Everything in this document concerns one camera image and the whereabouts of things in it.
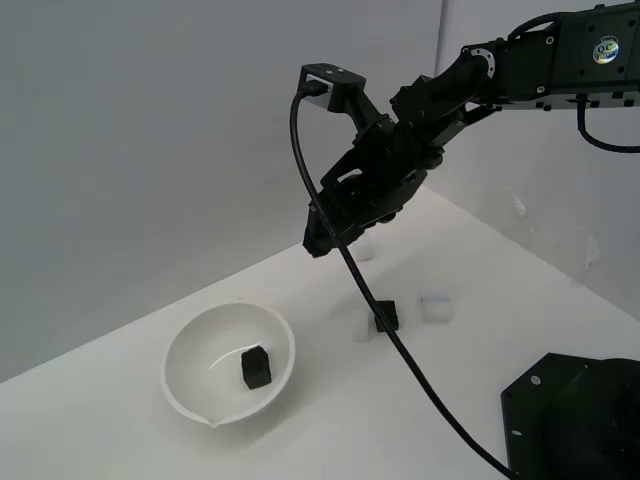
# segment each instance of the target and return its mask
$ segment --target logo sticker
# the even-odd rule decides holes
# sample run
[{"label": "logo sticker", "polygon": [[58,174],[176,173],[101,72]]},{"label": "logo sticker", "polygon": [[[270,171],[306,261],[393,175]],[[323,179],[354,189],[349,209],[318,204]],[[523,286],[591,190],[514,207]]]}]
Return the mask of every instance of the logo sticker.
[{"label": "logo sticker", "polygon": [[619,51],[620,45],[618,45],[616,37],[612,35],[602,37],[593,49],[593,60],[600,65],[604,65],[616,58]]}]

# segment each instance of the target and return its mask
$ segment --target white table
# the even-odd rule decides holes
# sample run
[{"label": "white table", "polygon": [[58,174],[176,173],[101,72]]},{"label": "white table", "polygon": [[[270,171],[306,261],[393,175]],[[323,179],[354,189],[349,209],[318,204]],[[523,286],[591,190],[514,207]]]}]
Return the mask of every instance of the white table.
[{"label": "white table", "polygon": [[[544,354],[640,359],[640,323],[429,190],[373,238],[380,253],[362,267],[374,293],[398,302],[401,337],[427,377],[502,461],[499,394]],[[421,324],[420,292],[452,295],[454,320]],[[274,405],[213,430],[165,401],[160,359],[186,319],[237,299],[279,310],[298,357]],[[281,252],[0,384],[0,477],[500,478],[385,337],[352,341],[363,308],[335,253]]]}]

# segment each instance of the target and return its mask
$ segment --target white wall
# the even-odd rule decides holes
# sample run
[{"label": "white wall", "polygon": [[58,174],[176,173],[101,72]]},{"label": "white wall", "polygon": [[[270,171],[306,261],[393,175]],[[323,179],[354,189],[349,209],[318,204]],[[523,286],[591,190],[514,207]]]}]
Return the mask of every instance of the white wall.
[{"label": "white wall", "polygon": [[[0,381],[300,241],[300,66],[361,73],[388,109],[433,71],[440,7],[1,2]],[[316,175],[355,133],[310,107],[301,130]]]},{"label": "white wall", "polygon": [[[506,37],[543,13],[596,3],[445,0],[438,71],[465,44]],[[640,110],[587,115],[590,130],[603,140],[640,143]],[[449,145],[427,185],[640,318],[640,155],[591,147],[580,138],[575,117],[572,111],[496,114]],[[526,207],[524,219],[512,208],[514,194]],[[598,250],[600,258],[583,271]]]}]

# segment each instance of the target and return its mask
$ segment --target white bowl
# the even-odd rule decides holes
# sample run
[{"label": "white bowl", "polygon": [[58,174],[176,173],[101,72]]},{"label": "white bowl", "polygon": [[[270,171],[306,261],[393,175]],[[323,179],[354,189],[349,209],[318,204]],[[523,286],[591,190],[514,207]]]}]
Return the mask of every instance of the white bowl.
[{"label": "white bowl", "polygon": [[[249,390],[242,376],[242,352],[262,346],[272,381]],[[217,427],[257,413],[280,393],[291,376],[295,342],[276,312],[249,303],[214,307],[189,321],[173,339],[160,380],[169,403],[196,422]]]}]

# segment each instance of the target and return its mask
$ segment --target black cube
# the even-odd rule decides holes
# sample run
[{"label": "black cube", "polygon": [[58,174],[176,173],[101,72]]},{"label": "black cube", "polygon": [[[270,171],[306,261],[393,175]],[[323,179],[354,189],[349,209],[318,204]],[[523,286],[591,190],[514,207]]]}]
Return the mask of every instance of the black cube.
[{"label": "black cube", "polygon": [[[389,323],[393,327],[393,330],[398,330],[398,328],[400,328],[400,322],[398,321],[398,314],[396,313],[396,302],[394,302],[393,300],[378,300],[378,305],[380,305],[380,308],[387,317],[387,320],[389,320]],[[375,318],[376,330],[378,330],[378,332],[384,332],[382,323],[380,322],[378,317]]]},{"label": "black cube", "polygon": [[269,354],[264,348],[258,345],[242,353],[242,376],[250,390],[271,383]]}]

